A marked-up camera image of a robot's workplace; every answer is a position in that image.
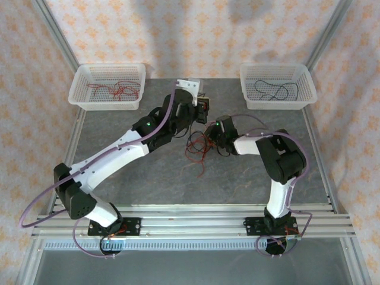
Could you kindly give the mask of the white perforated plastic basket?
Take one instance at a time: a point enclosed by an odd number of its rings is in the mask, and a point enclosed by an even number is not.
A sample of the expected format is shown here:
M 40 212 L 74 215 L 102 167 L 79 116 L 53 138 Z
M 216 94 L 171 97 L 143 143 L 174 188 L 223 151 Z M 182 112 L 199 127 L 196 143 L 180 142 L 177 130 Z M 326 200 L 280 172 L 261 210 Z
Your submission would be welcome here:
M 240 84 L 250 110 L 301 110 L 318 98 L 303 64 L 244 63 L 240 65 Z
M 74 75 L 68 101 L 85 111 L 137 110 L 145 78 L 141 63 L 83 64 Z

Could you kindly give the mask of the grey lower shelf panel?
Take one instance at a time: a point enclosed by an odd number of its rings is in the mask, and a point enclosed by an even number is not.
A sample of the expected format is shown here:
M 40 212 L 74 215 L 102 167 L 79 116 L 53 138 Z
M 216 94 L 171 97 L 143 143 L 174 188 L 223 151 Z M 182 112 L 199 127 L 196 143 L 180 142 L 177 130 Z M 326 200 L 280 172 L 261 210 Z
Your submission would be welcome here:
M 301 245 L 267 258 L 253 251 L 135 251 L 97 259 L 46 251 L 33 285 L 353 285 L 338 248 Z

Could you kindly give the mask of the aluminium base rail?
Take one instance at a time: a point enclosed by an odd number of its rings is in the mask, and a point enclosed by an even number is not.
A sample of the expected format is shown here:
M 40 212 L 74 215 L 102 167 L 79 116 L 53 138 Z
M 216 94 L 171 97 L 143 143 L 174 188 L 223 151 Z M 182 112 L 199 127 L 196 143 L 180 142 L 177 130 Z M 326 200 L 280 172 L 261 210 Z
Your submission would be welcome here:
M 262 204 L 120 205 L 125 217 L 141 218 L 141 238 L 246 238 L 247 217 L 261 217 Z M 306 238 L 355 236 L 348 214 L 337 214 L 329 204 L 293 205 L 300 231 Z

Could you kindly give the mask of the aluminium side rail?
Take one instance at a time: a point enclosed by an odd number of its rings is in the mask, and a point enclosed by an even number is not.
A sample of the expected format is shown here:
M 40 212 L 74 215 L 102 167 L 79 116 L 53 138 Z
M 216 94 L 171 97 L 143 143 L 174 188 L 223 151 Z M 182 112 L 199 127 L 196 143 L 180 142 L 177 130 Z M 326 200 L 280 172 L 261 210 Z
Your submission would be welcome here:
M 76 149 L 77 149 L 78 142 L 80 139 L 85 117 L 86 117 L 86 111 L 79 107 L 75 120 L 74 120 L 74 124 L 72 126 L 71 135 L 68 141 L 68 146 L 66 148 L 65 157 L 63 160 L 63 162 L 67 166 L 72 165 L 74 161 L 74 157 L 75 157 Z
M 324 163 L 324 159 L 322 157 L 322 151 L 320 148 L 321 145 L 319 143 L 319 134 L 318 134 L 317 127 L 314 126 L 315 120 L 312 115 L 311 108 L 309 106 L 304 107 L 302 109 L 302 113 L 303 113 L 306 127 L 308 129 L 311 144 L 313 146 L 313 152 L 314 152 L 315 159 L 319 168 L 319 172 L 321 174 L 321 179 L 324 185 L 324 189 L 325 189 L 329 204 L 331 205 L 333 212 L 335 212 L 336 214 L 340 214 L 341 210 L 340 210 L 340 205 L 338 203 L 338 199 L 336 197 L 336 191 L 335 191 L 336 188 L 331 182 L 331 179 L 328 173 L 328 168 L 326 167 Z

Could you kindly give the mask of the aluminium frame post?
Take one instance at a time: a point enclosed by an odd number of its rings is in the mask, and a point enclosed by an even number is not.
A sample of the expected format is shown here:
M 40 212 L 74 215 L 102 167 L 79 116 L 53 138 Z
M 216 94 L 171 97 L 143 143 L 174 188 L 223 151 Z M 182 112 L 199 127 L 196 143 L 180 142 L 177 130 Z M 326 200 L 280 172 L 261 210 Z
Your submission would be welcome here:
M 354 0 L 339 0 L 332 16 L 330 17 L 324 31 L 319 37 L 309 59 L 306 62 L 306 67 L 309 72 L 312 72 L 314 70 L 325 48 L 333 38 L 333 35 L 338 29 L 353 1 Z
M 53 37 L 53 40 L 61 51 L 61 54 L 70 69 L 73 73 L 75 73 L 80 65 L 47 1 L 31 0 L 31 3 L 33 4 L 36 12 L 40 15 L 40 18 L 45 23 L 50 35 Z

